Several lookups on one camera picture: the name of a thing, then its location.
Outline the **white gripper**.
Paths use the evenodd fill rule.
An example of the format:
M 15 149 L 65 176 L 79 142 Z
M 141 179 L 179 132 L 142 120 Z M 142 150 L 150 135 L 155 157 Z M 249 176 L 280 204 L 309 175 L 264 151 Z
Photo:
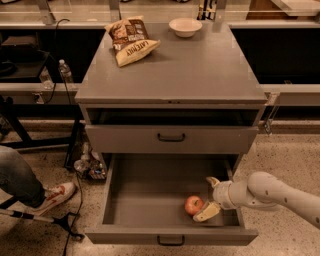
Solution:
M 221 208 L 223 210 L 236 209 L 245 206 L 250 199 L 246 181 L 223 181 L 215 177 L 207 177 L 207 182 L 214 187 L 213 199 L 207 201 L 199 212 L 193 216 L 195 222 L 204 222 L 216 216 Z

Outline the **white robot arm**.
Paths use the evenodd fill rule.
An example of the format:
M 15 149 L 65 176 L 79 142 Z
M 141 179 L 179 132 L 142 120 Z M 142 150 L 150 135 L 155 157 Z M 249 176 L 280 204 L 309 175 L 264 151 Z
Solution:
M 240 207 L 271 210 L 280 205 L 320 229 L 320 198 L 295 189 L 267 172 L 254 172 L 236 182 L 219 181 L 215 177 L 206 180 L 213 190 L 212 199 L 193 216 L 196 222 L 207 221 L 222 210 Z

